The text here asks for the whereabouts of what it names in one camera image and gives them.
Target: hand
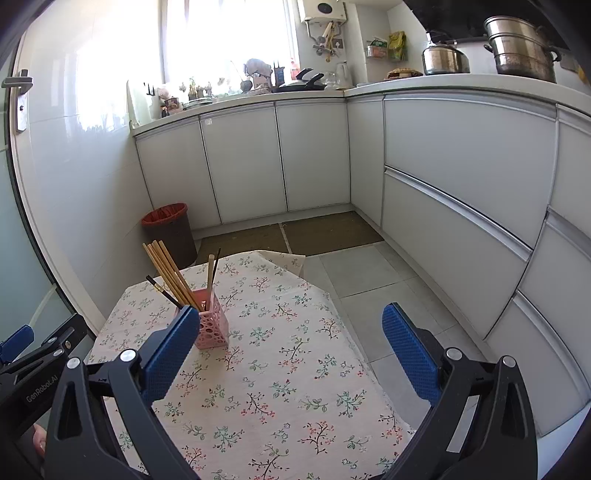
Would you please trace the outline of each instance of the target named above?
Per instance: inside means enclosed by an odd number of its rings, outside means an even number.
[[[47,443],[47,432],[40,425],[33,425],[35,433],[33,434],[33,446],[41,458],[45,458],[45,445]]]

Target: stainless steel pot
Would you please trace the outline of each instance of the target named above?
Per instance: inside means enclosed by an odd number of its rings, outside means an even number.
[[[529,77],[556,83],[554,61],[561,55],[555,47],[523,36],[495,34],[489,38],[490,45],[484,45],[495,55],[496,71],[504,75]]]
[[[537,29],[529,22],[515,17],[490,17],[484,22],[484,29],[489,37],[499,33],[519,35],[531,40],[540,39]]]
[[[425,75],[442,73],[470,73],[470,63],[458,49],[441,43],[433,43],[427,33],[428,47],[423,50]]]

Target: door handle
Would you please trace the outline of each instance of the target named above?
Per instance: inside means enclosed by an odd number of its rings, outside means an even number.
[[[18,94],[23,95],[31,90],[33,86],[33,77],[29,77],[29,71],[22,69],[18,77],[6,77],[2,81],[2,88],[18,88]]]
[[[17,102],[17,132],[24,132],[28,123],[28,99],[27,92],[33,86],[33,77],[29,77],[29,70],[22,69],[18,77],[6,77],[2,81],[2,88],[18,88]]]

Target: table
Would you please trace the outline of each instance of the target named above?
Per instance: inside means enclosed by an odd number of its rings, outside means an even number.
[[[365,480],[387,471],[414,434],[329,295],[297,276],[302,263],[298,255],[264,251],[220,259],[215,292],[229,346],[193,347],[166,397],[152,405],[204,479]],[[191,288],[206,285],[205,268],[183,271]],[[89,362],[138,349],[174,311],[148,282],[129,287]],[[129,464],[145,471],[114,400],[106,403]]]

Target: white cabinet door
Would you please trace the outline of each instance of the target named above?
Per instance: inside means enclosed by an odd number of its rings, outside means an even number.
[[[484,338],[513,295],[530,250],[470,207],[387,168],[382,228]]]
[[[591,382],[591,240],[550,212],[519,289],[560,335]]]
[[[277,102],[290,211],[349,203],[349,146],[342,99]]]
[[[382,223],[384,189],[384,112],[382,96],[347,103],[351,203]]]
[[[285,212],[275,109],[202,115],[201,126],[222,223]]]
[[[519,292],[486,343],[497,358],[511,355],[517,360],[541,435],[562,425],[585,405],[588,387],[580,383],[568,350]]]
[[[154,207],[184,202],[191,228],[220,224],[198,122],[140,136],[137,147]]]
[[[591,236],[591,118],[558,107],[558,163],[551,207]]]
[[[552,188],[554,105],[444,92],[389,96],[384,109],[388,165],[535,245]]]

